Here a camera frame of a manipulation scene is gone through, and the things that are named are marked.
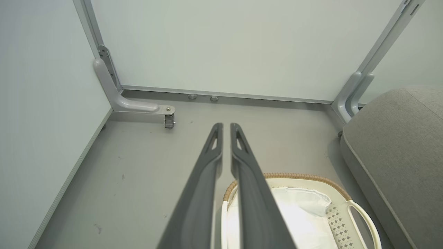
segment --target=basket handle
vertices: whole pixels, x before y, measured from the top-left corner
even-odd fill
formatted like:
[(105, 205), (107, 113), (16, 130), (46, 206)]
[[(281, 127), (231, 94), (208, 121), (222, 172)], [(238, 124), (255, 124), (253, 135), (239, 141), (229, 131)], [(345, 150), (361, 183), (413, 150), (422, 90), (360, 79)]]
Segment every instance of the basket handle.
[(351, 217), (352, 224), (354, 225), (355, 229), (357, 230), (358, 236), (360, 237), (360, 240), (363, 243), (363, 245), (365, 245), (365, 248), (366, 248), (366, 243), (360, 234), (357, 224), (355, 223), (355, 220), (354, 220), (354, 217), (352, 216), (350, 207), (355, 208), (355, 210), (357, 210), (357, 212), (365, 220), (366, 225), (369, 227), (369, 230), (371, 232), (372, 240), (374, 242), (374, 248), (381, 249), (380, 236), (378, 235), (377, 228), (375, 227), (374, 222), (372, 221), (371, 217), (368, 215), (368, 213), (366, 213), (366, 211), (360, 205), (355, 203), (353, 200), (349, 200), (349, 201), (347, 201), (347, 203), (348, 203), (348, 212), (349, 212), (349, 216)]

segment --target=gray upholstered fabric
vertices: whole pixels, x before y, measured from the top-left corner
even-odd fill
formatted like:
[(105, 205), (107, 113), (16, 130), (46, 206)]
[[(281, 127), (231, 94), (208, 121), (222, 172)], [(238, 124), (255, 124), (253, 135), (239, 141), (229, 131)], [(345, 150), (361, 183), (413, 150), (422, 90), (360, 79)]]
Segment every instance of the gray upholstered fabric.
[(342, 152), (396, 248), (443, 245), (443, 89), (396, 89), (343, 129)]

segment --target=floor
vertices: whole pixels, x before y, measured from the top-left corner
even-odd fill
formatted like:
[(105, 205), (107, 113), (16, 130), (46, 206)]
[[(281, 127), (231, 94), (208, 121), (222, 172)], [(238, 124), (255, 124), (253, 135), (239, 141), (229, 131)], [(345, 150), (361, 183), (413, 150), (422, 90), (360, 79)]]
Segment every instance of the floor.
[(369, 209), (340, 154), (337, 132), (342, 124), (329, 105), (227, 97), (212, 102), (208, 96), (190, 100), (184, 94), (138, 91), (125, 95), (173, 105), (175, 127), (165, 129), (162, 116), (113, 113), (36, 248), (155, 248), (216, 122), (225, 131), (223, 173), (215, 189), (218, 216), (234, 180), (232, 122), (242, 126), (263, 172), (327, 177)]

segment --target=metal bracket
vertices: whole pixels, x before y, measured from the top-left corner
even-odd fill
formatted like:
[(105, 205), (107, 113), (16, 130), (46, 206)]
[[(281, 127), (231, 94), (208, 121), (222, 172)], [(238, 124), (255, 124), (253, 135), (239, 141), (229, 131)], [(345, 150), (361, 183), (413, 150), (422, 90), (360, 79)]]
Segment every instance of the metal bracket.
[(174, 115), (165, 115), (165, 128), (172, 129), (174, 125)]
[(165, 115), (165, 127), (174, 127), (174, 106), (129, 100), (117, 91), (102, 59), (94, 60), (94, 69), (114, 112), (161, 114)]
[(114, 63), (112, 62), (111, 54), (109, 49), (104, 45), (99, 45), (97, 47), (98, 54), (100, 58), (105, 62), (106, 68), (108, 68), (109, 74), (111, 75), (112, 81), (114, 82), (115, 87), (118, 92), (121, 92), (122, 88), (120, 85), (120, 81), (118, 80), (117, 73), (114, 68)]

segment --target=white wall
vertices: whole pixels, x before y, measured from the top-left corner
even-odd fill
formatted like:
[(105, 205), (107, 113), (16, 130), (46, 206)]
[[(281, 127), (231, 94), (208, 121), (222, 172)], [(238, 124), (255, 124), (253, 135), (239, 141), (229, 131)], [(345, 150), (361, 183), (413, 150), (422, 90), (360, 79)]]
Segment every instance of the white wall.
[(333, 101), (401, 1), (92, 3), (122, 85)]
[(443, 1), (426, 0), (374, 70), (360, 99), (409, 85), (443, 86)]
[(0, 248), (27, 248), (110, 110), (72, 1), (0, 1)]

